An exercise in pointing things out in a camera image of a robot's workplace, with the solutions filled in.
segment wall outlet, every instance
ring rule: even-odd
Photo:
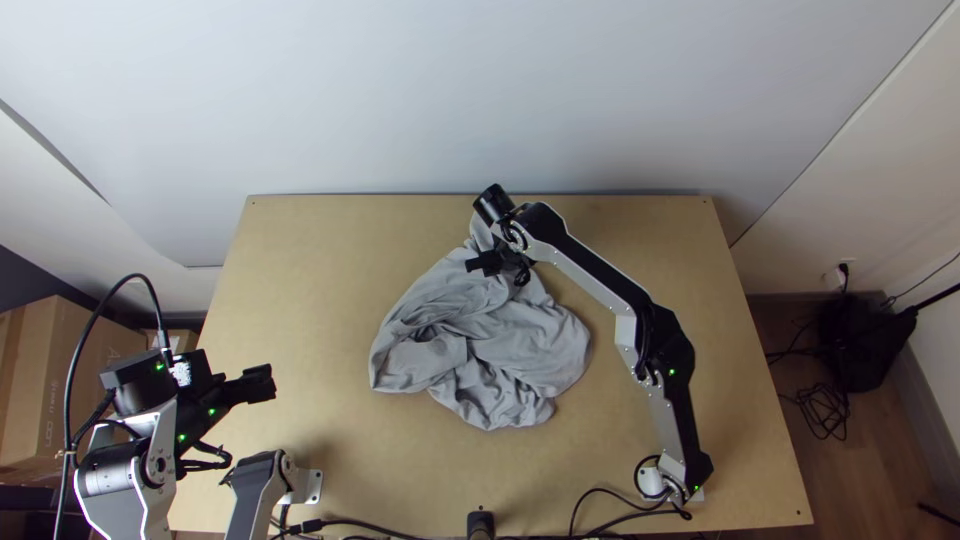
[[[837,263],[837,266],[834,266],[828,272],[824,272],[820,276],[820,281],[823,282],[824,288],[826,288],[828,291],[837,291],[843,289],[844,285],[847,284],[847,280],[850,278],[847,274],[844,274],[843,271],[840,270],[840,265],[847,265],[847,272],[849,273],[851,266],[853,266],[853,263],[856,262],[856,260],[857,259],[853,257],[844,257],[840,259],[840,262]]]

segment crumpled gray shirt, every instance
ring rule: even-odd
[[[531,271],[484,277],[464,261],[493,248],[480,217],[470,238],[420,277],[387,314],[370,350],[370,387],[427,390],[470,424],[492,430],[549,419],[553,398],[587,368],[590,333]]]

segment black and white robotic arm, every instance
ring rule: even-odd
[[[617,349],[650,398],[663,449],[655,466],[638,468],[638,485],[651,499],[672,490],[671,498],[681,506],[702,497],[713,463],[700,449],[690,401],[694,350],[676,315],[571,236],[563,218],[546,203],[516,206],[494,184],[473,207],[497,241],[493,250],[468,261],[467,270],[485,275],[516,271],[515,283],[522,286],[535,263],[552,264],[609,308],[616,317]]]
[[[100,421],[74,475],[84,517],[111,540],[168,540],[167,512],[190,471],[227,469],[232,456],[200,439],[234,406],[276,397],[269,364],[226,380],[202,350],[168,359],[151,350],[100,374],[116,414]],[[118,442],[116,432],[125,434]],[[220,461],[184,459],[190,448]],[[262,540],[277,504],[316,504],[323,475],[298,468],[283,450],[241,459],[224,478],[236,497],[226,540]]]

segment cardboard box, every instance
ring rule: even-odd
[[[63,389],[70,357],[90,311],[51,296],[0,315],[0,482],[55,487],[63,448]],[[99,373],[145,350],[143,335],[100,318],[77,365],[71,428],[103,398]],[[87,438],[80,444],[80,455]]]
[[[144,328],[143,333],[147,336],[148,349],[160,348],[156,328]],[[200,336],[190,330],[167,330],[167,338],[170,339],[170,348],[174,355],[197,350],[197,342],[200,341]]]

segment table surface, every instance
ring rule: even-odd
[[[463,536],[480,505],[508,535],[566,534],[585,490],[635,495],[631,476],[659,453],[647,397],[613,346],[614,320],[565,276],[537,266],[547,290],[592,333],[583,378],[546,423],[484,432],[426,392],[370,389],[367,360],[384,315],[467,236],[472,196],[254,196],[200,339],[214,372],[269,362],[277,399],[240,405],[205,437],[235,458],[283,448],[325,472],[316,506],[290,523],[352,517],[422,536]],[[715,467],[692,521],[633,520],[618,532],[809,524],[790,436],[710,198],[515,196],[543,200],[574,236],[677,314],[697,351],[691,394]],[[233,507],[219,473],[178,483],[175,530],[223,531]],[[629,508],[588,499],[577,530]],[[344,529],[324,530],[346,534]]]

